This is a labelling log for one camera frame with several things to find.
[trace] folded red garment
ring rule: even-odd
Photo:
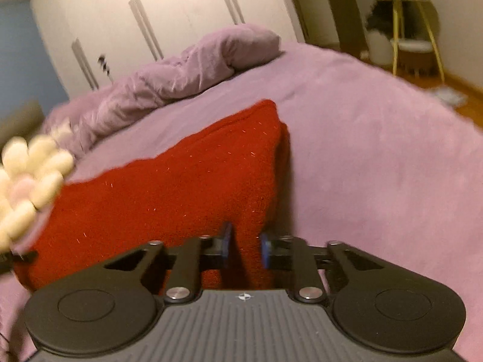
[[[257,236],[275,216],[289,147],[275,104],[264,100],[154,159],[67,185],[33,246],[38,260],[17,274],[35,290],[147,241],[176,246],[189,237],[215,235],[231,221],[239,267],[223,284],[217,271],[207,271],[203,286],[270,287]]]

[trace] flower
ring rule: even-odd
[[[57,148],[51,135],[30,143],[15,137],[3,147],[0,165],[0,252],[9,251],[35,221],[37,210],[52,202],[74,158]]]

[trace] pink bed sheet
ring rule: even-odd
[[[313,245],[345,241],[453,288],[468,311],[455,350],[483,360],[483,135],[431,96],[347,55],[301,44],[284,49],[269,64],[102,141],[70,181],[155,157],[270,98],[291,135],[290,205],[281,227]],[[32,347],[24,343],[22,355]]]

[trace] blue wall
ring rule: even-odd
[[[0,118],[37,99],[45,115],[68,96],[40,38],[28,1],[0,5]]]

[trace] white wardrobe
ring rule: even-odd
[[[74,97],[139,66],[179,54],[203,35],[255,23],[303,41],[291,0],[31,0],[47,53]]]

